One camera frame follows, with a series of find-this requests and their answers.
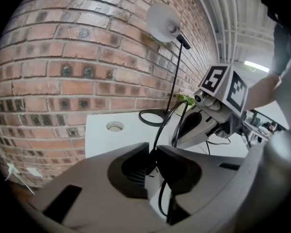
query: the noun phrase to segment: lamp base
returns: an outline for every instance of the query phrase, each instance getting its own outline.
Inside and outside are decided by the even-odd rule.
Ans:
[[[145,123],[146,125],[149,125],[149,126],[159,127],[159,126],[161,126],[162,122],[157,123],[157,122],[149,122],[149,121],[145,120],[142,117],[142,114],[145,114],[145,113],[157,115],[164,120],[168,112],[166,111],[166,109],[148,109],[148,110],[142,110],[139,112],[138,117],[143,123]]]

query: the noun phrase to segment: person's arm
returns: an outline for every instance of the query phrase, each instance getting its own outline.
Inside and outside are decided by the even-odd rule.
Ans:
[[[274,88],[278,82],[279,76],[272,73],[258,81],[254,86],[250,87],[248,90],[245,110],[252,110],[273,102],[275,100]]]

